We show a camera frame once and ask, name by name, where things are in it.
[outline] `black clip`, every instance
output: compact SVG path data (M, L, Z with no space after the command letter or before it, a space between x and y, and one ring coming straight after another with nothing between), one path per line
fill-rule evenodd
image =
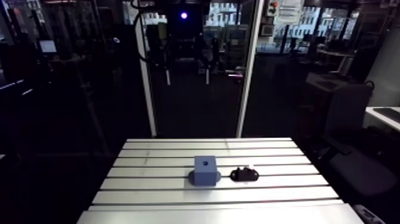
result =
M237 168L230 173L230 179L233 181L256 181L258 180L258 172L244 167L243 170Z

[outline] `glass door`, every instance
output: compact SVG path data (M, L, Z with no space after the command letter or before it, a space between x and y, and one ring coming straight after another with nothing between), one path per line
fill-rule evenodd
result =
M141 2L142 72L148 74L156 136L236 136L255 2L198 1L163 11ZM136 5L124 6L134 23Z
M360 82L351 69L342 73L351 66L347 59L357 57L358 13L350 5L328 5L301 5L290 22L280 11L273 32L259 35L241 137L311 136L321 130L330 93L347 80ZM261 17L263 26L268 13Z

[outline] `wall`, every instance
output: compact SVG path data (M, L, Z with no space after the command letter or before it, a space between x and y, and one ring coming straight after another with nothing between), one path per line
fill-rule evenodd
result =
M400 16L378 53L367 80L375 83L370 106L398 106L400 104Z

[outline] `light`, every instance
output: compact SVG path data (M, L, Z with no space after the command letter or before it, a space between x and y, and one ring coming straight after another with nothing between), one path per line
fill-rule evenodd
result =
M46 4L58 4L58 3L74 3L76 0L50 0L45 1Z
M115 43L120 43L121 41L118 38L113 38L112 39Z
M188 14L187 13L181 13L180 17L185 20L188 17Z
M12 82L12 83L7 84L7 85L5 85L5 86L0 86L0 89L5 89L5 88L10 87L10 86L13 86L13 85L15 85L15 82Z
M26 95L26 94L32 92L32 90L33 90L33 89L28 89L27 91L23 92L21 95L22 95L22 96L23 96L23 95Z

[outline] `white pole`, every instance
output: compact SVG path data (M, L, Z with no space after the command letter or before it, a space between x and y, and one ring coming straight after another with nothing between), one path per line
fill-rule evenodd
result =
M134 0L135 5L139 5L138 0ZM139 13L139 10L133 9L133 16ZM135 31L136 31L136 40L137 40L137 50L139 51L140 55L146 55L145 52L145 43L143 41L143 31L142 31L142 19L139 19L140 23L136 24ZM146 107L147 107L147 114L149 117L149 124L150 124L150 131L151 136L156 137L157 131L155 128L155 120L154 120L154 111L153 111L153 103L151 102L151 92L150 92L150 85L149 85L149 75L146 62L140 60L140 69L142 70L142 80L143 80L143 87L145 89L145 98L146 98Z
M205 70L205 84L208 85L210 84L210 69L207 68Z
M237 121L236 137L242 137L243 124L246 116L247 99L249 97L249 89L251 76L253 72L255 49L257 47L258 30L260 28L261 16L263 13L264 0L256 0L255 13L250 36L249 55L246 62L245 83L243 86L242 100L240 104L239 120Z
M167 69L165 70L165 74L167 75L167 85L171 85L171 79L170 79L170 71Z

